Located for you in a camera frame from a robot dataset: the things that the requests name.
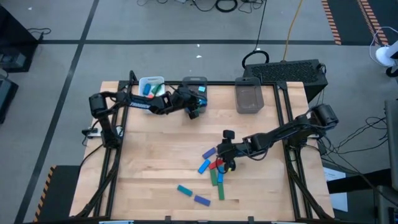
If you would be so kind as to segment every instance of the green block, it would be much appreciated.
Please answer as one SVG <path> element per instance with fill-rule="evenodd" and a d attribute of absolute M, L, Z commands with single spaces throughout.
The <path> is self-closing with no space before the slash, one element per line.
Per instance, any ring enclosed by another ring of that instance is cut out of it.
<path fill-rule="evenodd" d="M 154 96 L 156 96 L 156 94 L 160 90 L 160 88 L 162 88 L 162 84 L 158 84 L 152 89 L 151 92 L 154 94 Z"/>
<path fill-rule="evenodd" d="M 216 169 L 211 169 L 210 170 L 210 176 L 211 176 L 211 184 L 213 184 L 213 186 L 217 186 Z"/>
<path fill-rule="evenodd" d="M 218 183 L 218 199 L 224 200 L 224 185 L 223 183 Z"/>

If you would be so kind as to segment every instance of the wooden table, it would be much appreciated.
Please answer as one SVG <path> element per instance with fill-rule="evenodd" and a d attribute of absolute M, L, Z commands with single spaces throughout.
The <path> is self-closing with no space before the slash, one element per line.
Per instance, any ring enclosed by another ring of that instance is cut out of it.
<path fill-rule="evenodd" d="M 103 82 L 101 91 L 116 91 L 117 86 L 117 82 Z M 293 115 L 305 113 L 308 104 L 302 83 L 288 83 L 288 88 Z M 134 94 L 137 89 L 138 86 L 133 87 Z M 172 220 L 245 221 L 253 216 L 255 221 L 293 221 L 280 141 L 269 149 L 263 161 L 236 159 L 236 171 L 224 175 L 224 201 L 218 200 L 209 170 L 202 175 L 197 171 L 203 163 L 201 155 L 221 142 L 223 130 L 235 131 L 234 141 L 241 142 L 245 136 L 279 126 L 273 87 L 262 86 L 262 94 L 265 106 L 257 114 L 236 112 L 234 86 L 208 86 L 206 112 L 194 120 L 189 120 L 184 111 L 156 116 L 130 108 L 111 218 L 164 220 L 170 215 Z M 282 92 L 279 95 L 287 122 Z M 313 140 L 308 143 L 316 145 Z M 89 140 L 85 156 L 100 144 L 99 138 Z M 77 214 L 98 188 L 104 152 L 102 149 L 93 154 L 81 169 L 70 215 Z M 319 152 L 304 148 L 302 162 L 309 191 L 334 216 Z M 206 207 L 178 192 L 178 184 L 210 199 L 211 205 Z M 305 217 L 298 188 L 297 192 L 300 213 Z M 104 214 L 107 197 L 105 193 L 100 214 Z"/>

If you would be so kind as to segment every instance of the black box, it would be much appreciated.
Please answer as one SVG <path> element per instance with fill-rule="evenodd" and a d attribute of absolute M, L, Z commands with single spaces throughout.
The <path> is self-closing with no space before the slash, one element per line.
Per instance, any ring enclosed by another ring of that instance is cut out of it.
<path fill-rule="evenodd" d="M 9 73 L 29 71 L 38 44 L 39 41 L 0 6 L 0 67 Z"/>
<path fill-rule="evenodd" d="M 246 65 L 243 77 L 258 77 L 262 83 L 303 82 L 308 102 L 328 85 L 316 59 Z"/>

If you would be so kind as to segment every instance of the gray floor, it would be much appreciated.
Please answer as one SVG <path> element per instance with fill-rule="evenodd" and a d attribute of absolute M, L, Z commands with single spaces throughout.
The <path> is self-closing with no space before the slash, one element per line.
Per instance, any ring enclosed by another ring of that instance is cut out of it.
<path fill-rule="evenodd" d="M 88 39 L 97 40 L 185 40 L 251 39 L 257 37 L 261 11 L 222 14 L 197 11 L 190 3 L 169 0 L 161 5 L 151 0 L 144 7 L 134 0 L 99 0 Z M 45 39 L 78 40 L 93 0 L 8 0 L 1 1 L 24 26 L 50 27 Z M 212 1 L 202 0 L 203 8 Z M 298 1 L 269 0 L 261 39 L 285 40 Z M 293 40 L 333 40 L 320 1 L 304 0 L 292 31 Z M 83 159 L 80 130 L 91 123 L 88 97 L 102 81 L 125 80 L 134 70 L 138 78 L 161 75 L 179 80 L 201 75 L 209 80 L 234 80 L 243 74 L 242 58 L 253 45 L 85 45 L 55 130 L 49 153 L 35 188 L 25 221 L 33 219 L 49 167 L 77 165 Z M 271 62 L 282 60 L 283 45 L 260 45 Z M 40 45 L 30 71 L 10 74 L 20 88 L 0 126 L 0 221 L 14 221 L 27 183 L 35 166 L 76 45 Z M 340 119 L 329 137 L 338 144 L 364 125 L 368 116 L 384 115 L 383 101 L 398 96 L 394 79 L 374 63 L 367 47 L 337 45 L 290 45 L 287 60 L 318 58 L 327 65 L 329 86 L 324 103 L 331 104 Z M 253 57 L 251 62 L 262 62 Z M 342 148 L 342 151 L 375 146 L 383 130 L 369 130 Z M 345 158 L 362 172 L 389 167 L 387 145 L 372 151 L 347 154 Z"/>

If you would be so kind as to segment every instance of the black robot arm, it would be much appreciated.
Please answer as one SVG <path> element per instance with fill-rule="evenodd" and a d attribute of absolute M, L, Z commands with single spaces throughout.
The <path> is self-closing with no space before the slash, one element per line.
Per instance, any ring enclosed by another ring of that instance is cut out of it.
<path fill-rule="evenodd" d="M 317 134 L 319 138 L 325 131 L 334 128 L 338 119 L 329 105 L 318 105 L 305 114 L 296 117 L 293 121 L 276 128 L 268 133 L 257 133 L 243 138 L 242 143 L 232 143 L 234 132 L 225 130 L 224 139 L 217 146 L 218 157 L 225 163 L 225 171 L 234 171 L 235 157 L 247 156 L 254 160 L 265 158 L 268 149 L 280 140 L 286 139 L 289 146 L 301 149 L 307 143 L 307 138 Z"/>
<path fill-rule="evenodd" d="M 106 99 L 113 99 L 115 104 L 108 108 Z M 117 134 L 116 127 L 111 125 L 108 118 L 118 109 L 130 106 L 144 110 L 150 110 L 154 114 L 169 114 L 174 111 L 186 109 L 190 119 L 199 116 L 198 110 L 207 105 L 207 99 L 198 96 L 193 91 L 184 86 L 179 86 L 172 94 L 167 91 L 163 95 L 147 98 L 137 96 L 124 91 L 101 92 L 94 94 L 89 98 L 91 115 L 98 119 L 101 127 L 101 137 L 104 147 L 116 148 L 119 146 L 120 137 Z"/>

